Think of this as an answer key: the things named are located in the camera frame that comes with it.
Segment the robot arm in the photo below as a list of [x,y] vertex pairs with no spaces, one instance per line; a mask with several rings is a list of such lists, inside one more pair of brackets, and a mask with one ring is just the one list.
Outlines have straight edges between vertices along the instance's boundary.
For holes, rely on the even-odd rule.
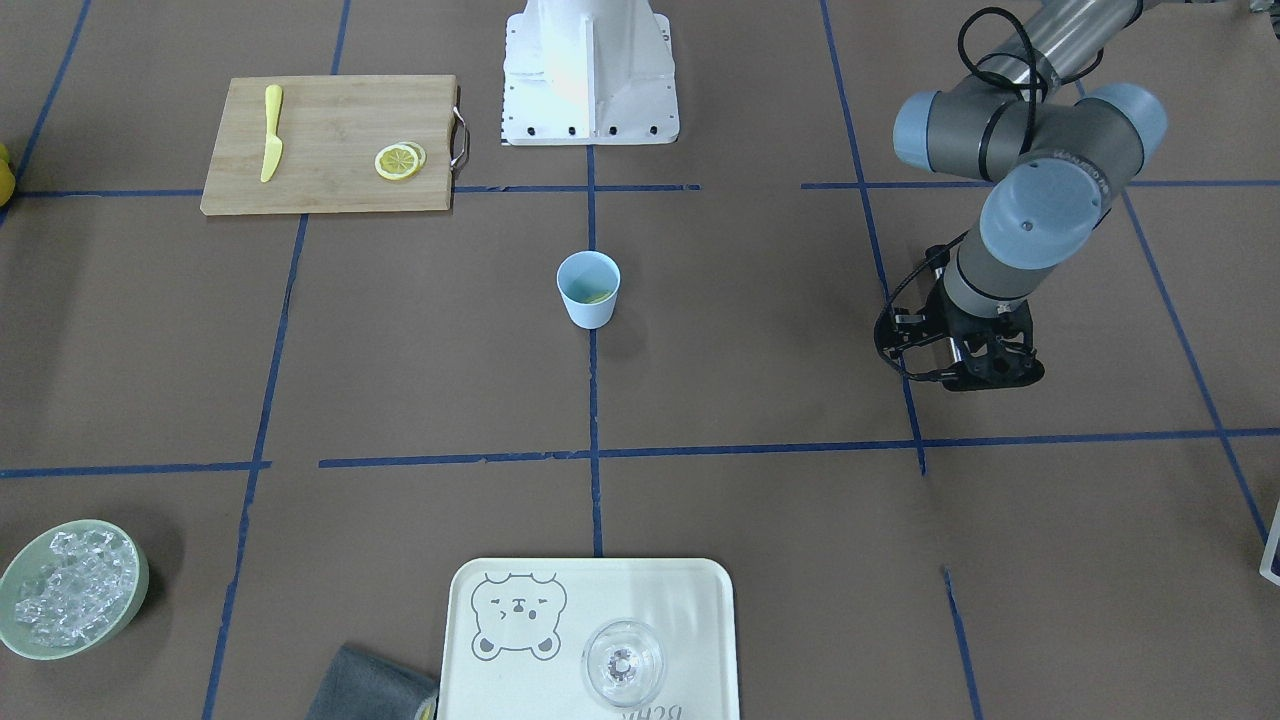
[[904,379],[952,392],[1034,384],[1029,297],[1080,251],[1117,196],[1149,164],[1169,117],[1151,91],[1112,83],[1073,105],[1052,99],[1089,74],[1106,44],[1149,1],[1047,1],[1029,19],[988,6],[1012,36],[974,59],[957,32],[966,76],[948,91],[913,95],[893,123],[899,159],[923,170],[992,184],[978,218],[931,247],[906,277],[933,278],[924,305],[891,293],[876,320],[879,357]]

